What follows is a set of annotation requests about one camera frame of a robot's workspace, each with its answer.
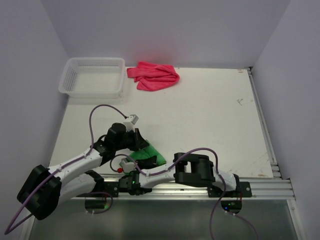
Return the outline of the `green towel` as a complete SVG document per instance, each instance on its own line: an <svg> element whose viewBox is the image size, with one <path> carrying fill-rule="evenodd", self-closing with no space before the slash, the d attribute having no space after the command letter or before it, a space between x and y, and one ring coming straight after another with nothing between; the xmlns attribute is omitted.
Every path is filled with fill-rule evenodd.
<svg viewBox="0 0 320 240"><path fill-rule="evenodd" d="M157 166L166 164L166 159L153 147L153 145L148 140L146 140L146 142L149 144L148 147L139 151L134 151L129 156L135 161L156 157Z"/></svg>

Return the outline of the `pink towel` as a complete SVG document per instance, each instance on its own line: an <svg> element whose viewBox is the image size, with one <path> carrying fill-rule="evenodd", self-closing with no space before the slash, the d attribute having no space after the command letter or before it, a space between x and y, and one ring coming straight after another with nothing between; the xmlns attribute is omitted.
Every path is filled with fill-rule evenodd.
<svg viewBox="0 0 320 240"><path fill-rule="evenodd" d="M136 67L129 67L127 77L134 80L136 89L140 91L155 92L174 86L180 76L172 65L155 64L139 61Z"/></svg>

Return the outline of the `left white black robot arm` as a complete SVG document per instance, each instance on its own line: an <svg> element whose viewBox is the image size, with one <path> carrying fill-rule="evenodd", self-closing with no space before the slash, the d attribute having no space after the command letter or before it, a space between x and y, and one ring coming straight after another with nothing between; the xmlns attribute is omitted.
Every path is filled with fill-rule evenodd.
<svg viewBox="0 0 320 240"><path fill-rule="evenodd" d="M37 220L43 220L60 203L77 194L101 195L104 184L94 169L111 161L120 150L137 152L149 145L138 128L129 129L122 123L114 123L79 156L55 166L40 164L33 168L18 192L17 200ZM77 194L72 192L75 186L81 189Z"/></svg>

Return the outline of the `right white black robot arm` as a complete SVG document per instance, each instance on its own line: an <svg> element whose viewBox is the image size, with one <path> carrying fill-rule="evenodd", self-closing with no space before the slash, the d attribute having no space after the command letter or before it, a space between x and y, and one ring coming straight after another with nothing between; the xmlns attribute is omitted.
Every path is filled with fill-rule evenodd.
<svg viewBox="0 0 320 240"><path fill-rule="evenodd" d="M152 192L160 184L175 182L189 187L207 188L218 196L223 192L228 197L241 194L241 184L236 174L217 172L214 163L206 155L189 154L177 162L183 155L181 152L176 153L173 162L164 161L160 164L160 156L155 154L146 156L133 153L123 158L120 168L125 176L118 180L118 191L139 196Z"/></svg>

